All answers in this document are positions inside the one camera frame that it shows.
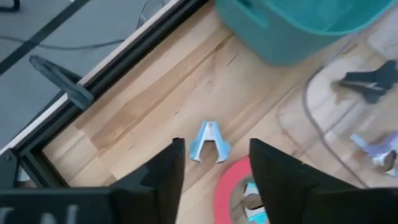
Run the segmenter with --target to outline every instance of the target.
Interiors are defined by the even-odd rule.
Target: wood grain
[[[302,106],[306,79],[345,43],[341,39],[294,67],[274,67],[221,24],[210,2],[131,68],[44,152],[70,185],[109,185],[148,161],[172,138],[189,142],[203,120],[217,120],[233,147],[231,155],[215,164],[214,145],[207,144],[202,164],[186,158],[178,223],[214,223],[214,187],[228,167],[248,154],[250,138],[360,186],[320,144]],[[398,181],[377,172],[348,138],[377,125],[384,129],[381,120],[387,119],[386,113],[394,117],[386,110],[395,109],[397,93],[369,106],[335,81],[348,71],[372,70],[382,63],[358,39],[308,90],[311,112],[331,147],[372,187],[398,186]],[[234,211],[244,223],[242,208]]]

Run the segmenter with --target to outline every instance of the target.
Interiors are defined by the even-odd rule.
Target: black clamp
[[[93,102],[94,96],[78,84],[80,76],[38,55],[29,58],[30,64],[48,80],[57,85],[67,95],[69,100],[82,110]]]
[[[368,103],[377,103],[398,82],[396,65],[389,60],[375,71],[347,72],[340,84],[362,93]]]

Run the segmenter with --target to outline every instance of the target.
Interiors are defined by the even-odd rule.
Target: red tape roll
[[[216,224],[233,224],[229,201],[235,186],[251,175],[250,160],[246,156],[235,162],[220,178],[214,194],[214,219]]]

